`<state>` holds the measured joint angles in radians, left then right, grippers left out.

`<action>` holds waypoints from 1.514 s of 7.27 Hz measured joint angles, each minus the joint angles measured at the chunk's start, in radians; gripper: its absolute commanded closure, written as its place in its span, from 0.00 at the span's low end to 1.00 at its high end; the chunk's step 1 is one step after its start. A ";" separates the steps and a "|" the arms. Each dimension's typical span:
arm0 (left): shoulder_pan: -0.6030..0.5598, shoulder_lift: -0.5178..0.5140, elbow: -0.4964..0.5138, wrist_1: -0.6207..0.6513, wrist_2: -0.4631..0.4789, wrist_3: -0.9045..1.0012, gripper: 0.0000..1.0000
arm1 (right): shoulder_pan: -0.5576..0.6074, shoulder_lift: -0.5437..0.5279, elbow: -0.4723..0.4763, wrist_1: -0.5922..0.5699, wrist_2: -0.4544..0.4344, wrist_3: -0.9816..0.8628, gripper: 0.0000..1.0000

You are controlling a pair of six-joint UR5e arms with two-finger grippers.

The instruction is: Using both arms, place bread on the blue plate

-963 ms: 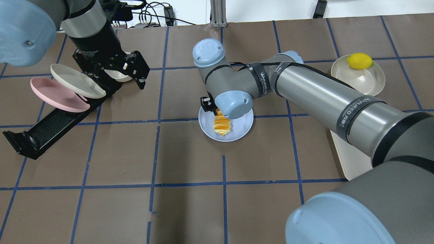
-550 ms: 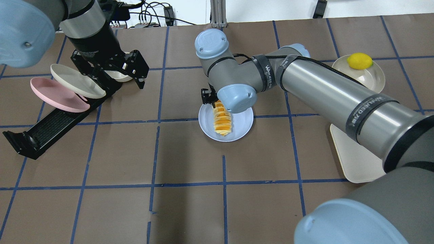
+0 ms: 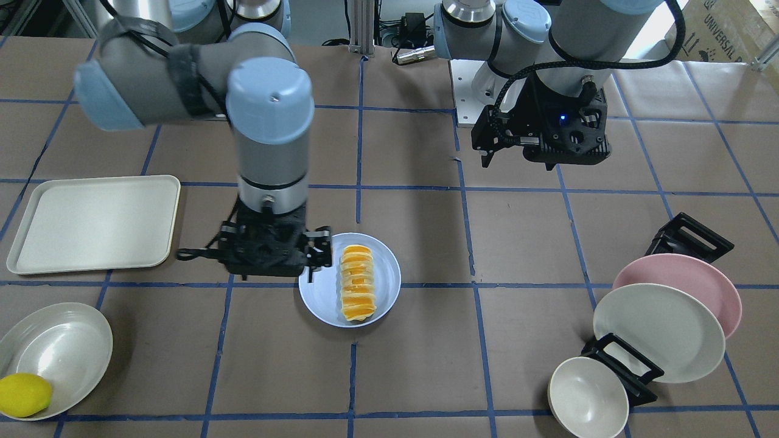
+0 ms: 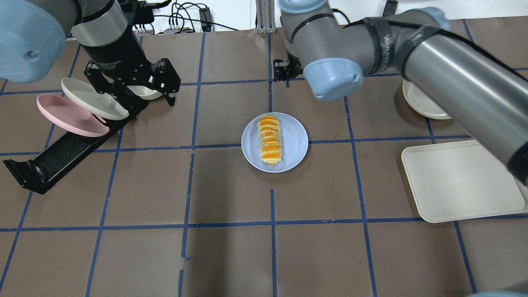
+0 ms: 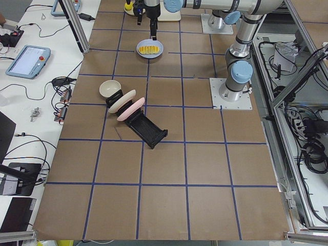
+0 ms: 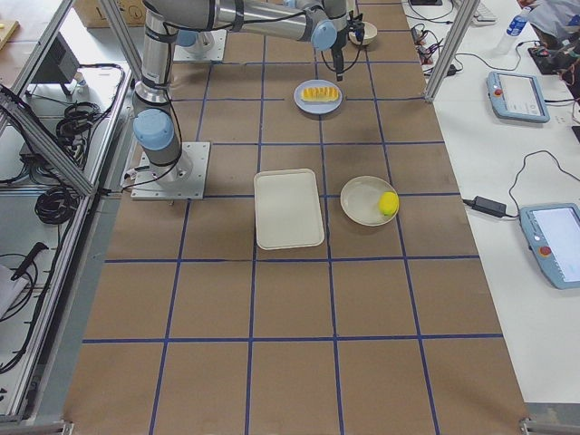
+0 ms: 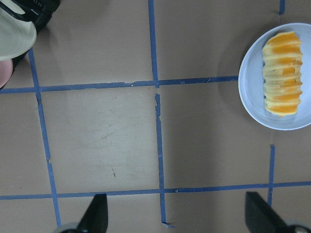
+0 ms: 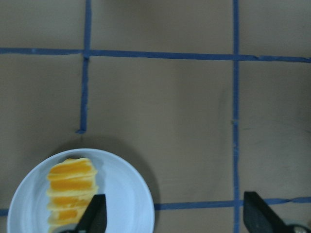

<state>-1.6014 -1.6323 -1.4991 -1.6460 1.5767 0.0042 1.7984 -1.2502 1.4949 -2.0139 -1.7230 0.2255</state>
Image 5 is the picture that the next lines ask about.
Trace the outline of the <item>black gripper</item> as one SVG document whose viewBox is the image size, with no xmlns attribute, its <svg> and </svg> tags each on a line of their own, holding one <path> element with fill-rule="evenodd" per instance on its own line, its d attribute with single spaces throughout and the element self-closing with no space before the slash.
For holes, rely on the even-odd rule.
<svg viewBox="0 0 328 246">
<path fill-rule="evenodd" d="M 160 16 L 160 0 L 138 0 L 133 4 L 133 11 L 137 17 L 137 24 L 142 23 L 143 10 L 150 19 L 150 34 L 152 40 L 157 40 L 157 18 Z"/>
</svg>

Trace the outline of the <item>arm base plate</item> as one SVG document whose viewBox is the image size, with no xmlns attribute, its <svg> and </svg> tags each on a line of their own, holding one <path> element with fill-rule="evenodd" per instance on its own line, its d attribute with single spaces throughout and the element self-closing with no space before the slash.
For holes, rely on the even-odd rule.
<svg viewBox="0 0 328 246">
<path fill-rule="evenodd" d="M 240 92 L 232 92 L 226 87 L 225 78 L 210 78 L 210 89 L 213 109 L 252 110 L 250 94 L 245 85 Z"/>
<path fill-rule="evenodd" d="M 205 34 L 233 35 L 232 25 L 227 25 L 222 18 L 212 14 L 201 14 L 202 32 Z"/>
</svg>

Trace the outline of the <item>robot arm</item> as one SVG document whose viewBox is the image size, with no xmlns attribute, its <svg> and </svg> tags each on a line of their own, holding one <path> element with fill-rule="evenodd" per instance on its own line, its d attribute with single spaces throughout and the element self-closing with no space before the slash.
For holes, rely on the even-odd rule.
<svg viewBox="0 0 328 246">
<path fill-rule="evenodd" d="M 264 15 L 277 9 L 282 1 L 164 1 L 168 12 L 175 13 L 181 8 L 212 9 L 223 11 L 240 11 L 248 15 Z M 142 22 L 142 12 L 150 19 L 150 35 L 157 40 L 158 17 L 161 14 L 160 1 L 135 1 L 133 12 L 137 17 L 137 24 Z"/>
<path fill-rule="evenodd" d="M 241 14 L 239 11 L 233 11 L 224 18 L 227 24 L 241 20 L 235 41 L 225 54 L 228 78 L 224 88 L 229 94 L 241 94 L 246 83 L 252 78 L 253 67 L 245 58 L 250 53 L 250 45 L 263 18 L 263 15 Z"/>
</svg>

